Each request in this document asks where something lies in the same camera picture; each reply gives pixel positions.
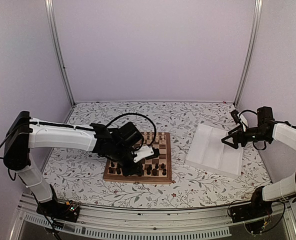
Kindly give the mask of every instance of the cable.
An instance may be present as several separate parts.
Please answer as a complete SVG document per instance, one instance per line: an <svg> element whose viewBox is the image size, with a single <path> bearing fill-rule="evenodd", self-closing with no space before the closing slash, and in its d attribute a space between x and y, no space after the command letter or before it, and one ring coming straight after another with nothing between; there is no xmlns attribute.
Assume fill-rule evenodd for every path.
<svg viewBox="0 0 296 240"><path fill-rule="evenodd" d="M44 218L47 220L47 222L48 222L49 225L51 226L51 228L52 228L52 235L53 235L57 240L62 240L61 237L58 235L58 232L56 231L55 227L54 227L54 223L51 222L51 221L49 220L49 218L46 216L44 210L43 210L42 207L40 206L39 201L38 201L38 199L36 198L35 194L32 194L32 195L33 195L33 197L34 197L34 199L35 199L35 201L36 201L36 203L37 203L38 208L41 210L42 215L44 216Z"/></svg>
<svg viewBox="0 0 296 240"><path fill-rule="evenodd" d="M256 235L261 235L261 234L264 234L264 233L267 233L269 232L270 230L274 229L280 222L281 220L283 219L284 215L285 215L285 211L286 211L286 204L283 202L283 201L276 201L278 203L282 203L283 204L283 211L282 211L282 214L281 214L281 217L279 218L279 220L275 223L275 225L273 225L271 228L269 228L268 230L265 231L266 229L266 226L268 225L268 221L271 219L271 215L268 214L268 220L265 220L265 224L264 226L261 227L261 229L263 229L263 231L259 231L259 233L255 233L254 232L257 232L260 228L256 229L256 230L253 230L252 232L249 232L249 230L246 228L246 224L244 223L244 227L245 229L247 230L247 232L249 232L251 235L253 236L256 236Z"/></svg>
<svg viewBox="0 0 296 240"><path fill-rule="evenodd" d="M246 110L241 111L241 113L239 113L238 115L240 116L243 113L252 113L252 114L256 114L257 115L257 113L255 111L249 110L249 109L246 109Z"/></svg>
<svg viewBox="0 0 296 240"><path fill-rule="evenodd" d="M133 150L134 152L140 150L142 148L142 146L144 145L144 139L143 138L144 137L142 137L141 140L140 140L140 146L135 147L135 149Z"/></svg>
<svg viewBox="0 0 296 240"><path fill-rule="evenodd" d="M144 119L147 119L152 124L152 126L153 126L153 139L152 139L151 143L147 144L147 146L150 147L151 145L153 145L153 143L154 143L154 141L156 139L156 135L157 135L156 125L154 124L154 122L149 117L147 117L145 115L142 115L140 113L128 112L128 113L121 114L121 115L115 117L113 120L111 120L105 127L108 128L111 124L113 124L118 119L120 119L122 117L125 117L125 116L129 116L129 115L140 116L140 117L142 117Z"/></svg>
<svg viewBox="0 0 296 240"><path fill-rule="evenodd" d="M282 203L282 204L283 204L283 211L282 211L281 217L279 218L279 220L276 222L275 225L273 225L273 226L272 226L271 228L269 228L268 230L263 231L262 233L266 233L266 232L269 232L270 230L274 229L274 228L280 223L280 221L283 219L284 214L285 214L285 211L286 211L286 204L285 204L283 201L278 201L278 203Z"/></svg>
<svg viewBox="0 0 296 240"><path fill-rule="evenodd" d="M19 128L25 126L25 125L29 125L29 124L37 124L36 121L31 121L31 122L25 122L22 124L17 125L9 134L6 135L6 137L4 138L4 140L0 143L0 149L2 148L2 146L5 144L5 142L7 141L7 139L15 132L17 131Z"/></svg>
<svg viewBox="0 0 296 240"><path fill-rule="evenodd" d="M9 176L9 178L10 178L12 181L15 181L15 180L16 180L16 176L17 176L17 173L14 173L14 176L12 176L11 173L10 173L10 169L8 168L8 176Z"/></svg>
<svg viewBox="0 0 296 240"><path fill-rule="evenodd" d="M252 142L252 145L258 151L263 151L263 150L265 150L267 148L266 141L263 142L264 147L262 149L257 148L254 142Z"/></svg>
<svg viewBox="0 0 296 240"><path fill-rule="evenodd" d="M83 127L83 126L75 126L65 123L55 123L55 122L47 122L47 121L40 121L38 122L38 125L44 125L44 126L53 126L53 127L63 127L63 128L69 128L69 129L78 129L78 130L85 130L90 132L96 132L93 128Z"/></svg>

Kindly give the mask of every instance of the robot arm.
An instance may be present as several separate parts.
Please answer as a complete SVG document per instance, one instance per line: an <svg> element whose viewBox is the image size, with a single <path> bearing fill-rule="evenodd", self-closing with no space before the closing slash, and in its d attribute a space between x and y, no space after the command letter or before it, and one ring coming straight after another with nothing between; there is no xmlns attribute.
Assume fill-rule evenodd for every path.
<svg viewBox="0 0 296 240"><path fill-rule="evenodd" d="M70 125L41 121L31 118L29 112L22 111L7 132L4 154L0 158L32 191L41 208L39 213L76 222L79 215L78 203L57 201L53 187L46 182L36 167L30 149L51 147L91 151L120 164L124 176L143 175L140 160L159 155L159 150L150 145L133 148L139 141L143 143L143 140L142 134L132 122L120 128L108 128L96 123Z"/></svg>
<svg viewBox="0 0 296 240"><path fill-rule="evenodd" d="M259 108L257 113L253 113L257 114L258 125L248 128L240 113L236 110L231 112L239 126L230 131L221 141L237 149L239 144L245 147L248 142L265 141L266 146L266 142L271 144L275 140L296 151L296 126L290 125L287 121L275 121L271 107L264 106ZM257 188L251 197L251 212L255 213L262 209L270 212L272 202L291 198L295 198L293 202L296 201L296 172L274 184Z"/></svg>

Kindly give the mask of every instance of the floral tablecloth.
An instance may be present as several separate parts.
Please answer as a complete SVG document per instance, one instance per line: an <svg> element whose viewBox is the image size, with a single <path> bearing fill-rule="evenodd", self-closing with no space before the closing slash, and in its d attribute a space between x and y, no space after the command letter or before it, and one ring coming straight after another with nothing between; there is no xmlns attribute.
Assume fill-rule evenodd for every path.
<svg viewBox="0 0 296 240"><path fill-rule="evenodd" d="M231 179L185 164L185 157L199 123L231 130L234 109L226 103L192 102L94 102L78 104L69 124L107 124L124 113L141 113L151 118L158 132L171 136L172 184L132 184L105 182L106 159L91 152L55 148L43 175L54 186L58 198L85 204L128 208L191 208L229 204L247 200L270 178L258 152L251 144L243 150L242 172ZM132 121L140 131L151 131L148 121L139 116L124 117L118 126Z"/></svg>

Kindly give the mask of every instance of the white tray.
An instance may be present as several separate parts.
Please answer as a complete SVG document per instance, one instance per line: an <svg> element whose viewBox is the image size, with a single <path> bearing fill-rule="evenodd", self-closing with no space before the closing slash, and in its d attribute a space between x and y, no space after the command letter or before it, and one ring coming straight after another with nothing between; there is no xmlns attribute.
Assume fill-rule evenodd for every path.
<svg viewBox="0 0 296 240"><path fill-rule="evenodd" d="M241 175L243 149L223 144L227 131L199 124L185 163L189 166L236 179Z"/></svg>

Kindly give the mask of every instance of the white wall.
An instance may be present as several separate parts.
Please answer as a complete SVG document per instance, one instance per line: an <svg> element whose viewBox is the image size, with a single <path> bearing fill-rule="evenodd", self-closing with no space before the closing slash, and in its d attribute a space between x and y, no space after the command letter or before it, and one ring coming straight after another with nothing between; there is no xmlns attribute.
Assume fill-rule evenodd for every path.
<svg viewBox="0 0 296 240"><path fill-rule="evenodd" d="M296 125L296 0L263 1L239 109L262 106L272 107L276 120ZM274 182L296 170L296 152L281 143L274 141L261 155ZM296 217L296 203L293 210Z"/></svg>
<svg viewBox="0 0 296 240"><path fill-rule="evenodd" d="M77 102L233 102L249 44L254 0L53 4Z"/></svg>
<svg viewBox="0 0 296 240"><path fill-rule="evenodd" d="M62 121L69 111L43 0L0 0L0 142L22 110ZM45 151L35 160L41 165ZM0 160L0 240L6 239L22 192Z"/></svg>

